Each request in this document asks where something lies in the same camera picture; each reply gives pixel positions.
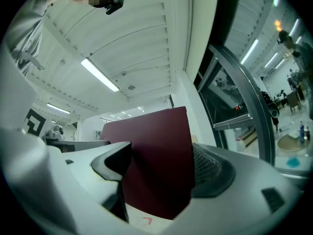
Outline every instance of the maroon panel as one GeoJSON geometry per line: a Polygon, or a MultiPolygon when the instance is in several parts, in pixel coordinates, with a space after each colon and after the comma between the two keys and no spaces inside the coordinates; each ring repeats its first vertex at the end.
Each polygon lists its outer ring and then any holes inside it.
{"type": "Polygon", "coordinates": [[[185,107],[107,123],[100,139],[132,142],[132,162],[123,177],[126,203],[167,219],[188,205],[194,163],[185,107]]]}

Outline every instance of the black camera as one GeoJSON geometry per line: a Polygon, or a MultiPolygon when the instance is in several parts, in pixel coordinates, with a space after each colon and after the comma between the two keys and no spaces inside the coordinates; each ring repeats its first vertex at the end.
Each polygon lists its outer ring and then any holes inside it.
{"type": "Polygon", "coordinates": [[[108,5],[104,6],[107,11],[107,15],[111,15],[113,12],[117,11],[118,9],[122,8],[124,4],[124,0],[114,0],[113,2],[109,3],[108,5]]]}

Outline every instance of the black fisheye border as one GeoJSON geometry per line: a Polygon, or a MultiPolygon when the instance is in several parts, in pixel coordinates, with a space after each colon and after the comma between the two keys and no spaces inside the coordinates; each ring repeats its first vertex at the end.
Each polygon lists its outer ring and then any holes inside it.
{"type": "MultiPolygon", "coordinates": [[[[18,9],[26,0],[0,0],[1,13],[1,40],[15,16],[18,9]]],[[[313,35],[311,0],[288,0],[296,9],[298,14],[305,21],[307,29],[313,35]]],[[[1,211],[2,211],[2,230],[8,230],[10,233],[29,232],[32,234],[44,234],[41,229],[28,217],[22,207],[17,202],[13,193],[10,191],[3,174],[0,175],[1,189],[1,211]]],[[[310,181],[297,205],[287,215],[287,217],[270,232],[270,234],[300,234],[306,233],[312,229],[312,210],[313,210],[313,179],[310,181]]]]}

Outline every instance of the blue object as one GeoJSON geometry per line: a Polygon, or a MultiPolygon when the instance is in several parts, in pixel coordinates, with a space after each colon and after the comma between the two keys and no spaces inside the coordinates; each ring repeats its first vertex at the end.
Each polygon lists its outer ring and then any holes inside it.
{"type": "Polygon", "coordinates": [[[300,140],[300,144],[304,144],[304,125],[301,121],[300,123],[300,137],[299,137],[299,140],[300,140]]]}
{"type": "Polygon", "coordinates": [[[293,157],[293,158],[290,158],[286,164],[291,168],[295,168],[300,165],[300,161],[297,157],[293,157]]]}

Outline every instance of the blue bottle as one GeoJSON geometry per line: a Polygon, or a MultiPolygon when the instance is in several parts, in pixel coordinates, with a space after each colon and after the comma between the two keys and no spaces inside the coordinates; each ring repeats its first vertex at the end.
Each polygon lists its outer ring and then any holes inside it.
{"type": "Polygon", "coordinates": [[[300,144],[304,144],[304,125],[302,121],[300,122],[300,144]]]}

